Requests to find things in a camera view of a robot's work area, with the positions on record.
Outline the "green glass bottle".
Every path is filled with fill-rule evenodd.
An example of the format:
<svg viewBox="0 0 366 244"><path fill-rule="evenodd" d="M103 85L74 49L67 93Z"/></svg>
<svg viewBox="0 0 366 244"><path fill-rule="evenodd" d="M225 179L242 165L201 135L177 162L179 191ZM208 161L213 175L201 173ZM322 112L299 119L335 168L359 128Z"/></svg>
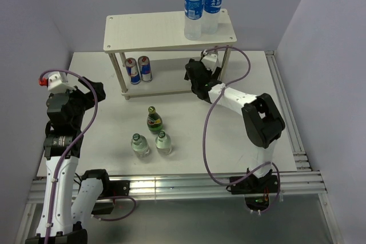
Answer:
<svg viewBox="0 0 366 244"><path fill-rule="evenodd" d="M149 131L153 134L158 134L163 128L162 118L156 112L156 108L154 106L150 106L148 108L146 123Z"/></svg>

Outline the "clear glass bottle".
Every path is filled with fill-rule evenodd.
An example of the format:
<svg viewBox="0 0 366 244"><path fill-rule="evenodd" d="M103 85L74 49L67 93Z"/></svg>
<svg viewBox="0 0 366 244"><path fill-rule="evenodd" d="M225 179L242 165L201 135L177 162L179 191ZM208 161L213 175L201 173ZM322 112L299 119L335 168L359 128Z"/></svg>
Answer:
<svg viewBox="0 0 366 244"><path fill-rule="evenodd" d="M139 158L147 157L150 154L150 147L146 138L139 133L133 134L131 147L135 155Z"/></svg>
<svg viewBox="0 0 366 244"><path fill-rule="evenodd" d="M156 136L156 148L162 155L169 155L172 151L172 141L170 136L165 131L160 131Z"/></svg>

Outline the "blue label water bottle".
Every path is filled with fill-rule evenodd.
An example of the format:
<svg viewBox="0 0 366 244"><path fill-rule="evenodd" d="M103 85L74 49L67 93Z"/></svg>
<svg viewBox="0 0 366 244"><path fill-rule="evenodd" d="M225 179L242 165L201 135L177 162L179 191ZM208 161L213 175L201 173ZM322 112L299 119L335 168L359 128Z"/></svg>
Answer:
<svg viewBox="0 0 366 244"><path fill-rule="evenodd" d="M201 18L204 0L185 0L185 26L184 36L189 40L197 40L201 36Z"/></svg>
<svg viewBox="0 0 366 244"><path fill-rule="evenodd" d="M202 32L214 34L218 29L218 17L222 0L204 0Z"/></svg>

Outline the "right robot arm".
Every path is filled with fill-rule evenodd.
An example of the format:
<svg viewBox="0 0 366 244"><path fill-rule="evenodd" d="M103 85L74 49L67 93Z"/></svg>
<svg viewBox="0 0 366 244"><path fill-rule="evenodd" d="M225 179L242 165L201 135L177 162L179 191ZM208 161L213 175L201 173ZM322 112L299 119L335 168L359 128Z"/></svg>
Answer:
<svg viewBox="0 0 366 244"><path fill-rule="evenodd" d="M226 107L243 118L247 137L256 149L243 177L231 177L228 183L217 178L213 181L226 186L233 194L279 194L280 174L273 163L273 152L285 130L285 122L272 97L267 93L252 95L230 88L218 80L220 67L212 71L202 61L190 59L185 70L184 78L191 82L191 90L199 99L212 107Z"/></svg>

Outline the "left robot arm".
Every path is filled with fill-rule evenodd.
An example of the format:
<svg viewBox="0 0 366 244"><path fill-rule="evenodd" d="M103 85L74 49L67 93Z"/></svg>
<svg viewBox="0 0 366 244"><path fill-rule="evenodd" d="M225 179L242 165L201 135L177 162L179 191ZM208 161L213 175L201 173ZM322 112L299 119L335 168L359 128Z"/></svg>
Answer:
<svg viewBox="0 0 366 244"><path fill-rule="evenodd" d="M101 82L85 78L81 83L89 92L71 86L64 73L53 73L40 81L50 93L43 143L46 191L36 234L26 243L87 243L86 228L96 200L107 197L112 190L105 169L87 170L77 196L72 197L83 141L83 116L106 98Z"/></svg>

